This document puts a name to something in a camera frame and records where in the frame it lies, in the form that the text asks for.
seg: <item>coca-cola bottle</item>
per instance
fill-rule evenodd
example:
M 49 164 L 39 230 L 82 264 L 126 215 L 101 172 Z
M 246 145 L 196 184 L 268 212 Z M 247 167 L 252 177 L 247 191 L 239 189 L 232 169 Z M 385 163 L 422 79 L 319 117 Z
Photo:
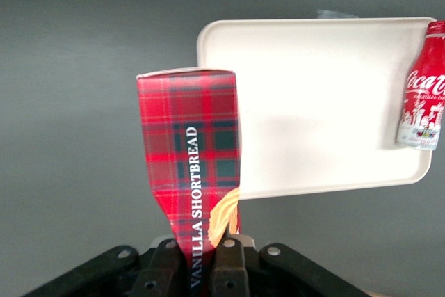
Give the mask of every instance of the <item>coca-cola bottle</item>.
M 434 150 L 445 105 L 445 21 L 428 25 L 425 44 L 409 73 L 396 142 Z

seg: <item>metal bolt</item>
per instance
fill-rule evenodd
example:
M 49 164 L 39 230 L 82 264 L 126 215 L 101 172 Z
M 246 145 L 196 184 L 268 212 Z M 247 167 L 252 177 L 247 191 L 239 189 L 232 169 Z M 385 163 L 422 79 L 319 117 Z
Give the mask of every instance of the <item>metal bolt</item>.
M 267 249 L 267 253 L 269 255 L 272 255 L 273 257 L 277 257 L 278 255 L 280 255 L 281 250 L 279 248 L 277 248 L 277 247 L 269 247 Z
M 168 243 L 166 243 L 165 248 L 175 248 L 176 247 L 176 241 L 171 240 Z
M 226 239 L 223 243 L 224 247 L 234 247 L 235 246 L 235 240 L 233 239 Z
M 128 257 L 131 254 L 130 250 L 123 250 L 118 254 L 118 259 L 124 259 L 125 257 Z

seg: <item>tartan pattern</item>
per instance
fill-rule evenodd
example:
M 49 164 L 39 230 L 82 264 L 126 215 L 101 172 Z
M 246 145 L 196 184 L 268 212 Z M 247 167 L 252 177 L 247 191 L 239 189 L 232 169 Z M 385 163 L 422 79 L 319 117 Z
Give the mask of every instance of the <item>tartan pattern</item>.
M 192 225 L 202 221 L 205 269 L 214 250 L 207 238 L 210 211 L 226 193 L 239 186 L 235 74 L 220 70 L 173 70 L 138 76 L 137 86 L 152 193 L 168 217 L 190 268 L 192 247 L 197 245 L 192 236 L 199 235 Z M 186 135 L 190 127 L 196 129 L 197 140 Z M 190 155 L 188 150 L 195 147 L 199 172 L 194 175 L 200 175 L 201 218 L 192 217 L 189 159 L 196 155 Z M 201 288 L 193 289 L 191 295 L 198 296 Z

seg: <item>white tray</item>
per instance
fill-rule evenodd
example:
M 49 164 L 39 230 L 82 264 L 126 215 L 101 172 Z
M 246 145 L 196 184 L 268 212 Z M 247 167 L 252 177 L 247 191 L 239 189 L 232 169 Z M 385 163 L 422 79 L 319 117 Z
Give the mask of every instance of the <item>white tray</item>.
M 407 72 L 433 18 L 219 21 L 198 65 L 233 70 L 241 198 L 411 184 L 431 151 L 394 144 Z

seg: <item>gray background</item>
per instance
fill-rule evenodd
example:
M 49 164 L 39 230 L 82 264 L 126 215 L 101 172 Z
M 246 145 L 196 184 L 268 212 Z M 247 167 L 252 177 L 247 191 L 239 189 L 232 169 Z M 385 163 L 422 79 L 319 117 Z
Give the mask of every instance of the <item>gray background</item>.
M 170 233 L 147 185 L 137 74 L 196 65 L 214 20 L 318 9 L 445 19 L 443 0 L 0 0 L 0 296 Z M 364 289 L 443 297 L 444 158 L 442 135 L 416 184 L 244 201 L 243 231 Z

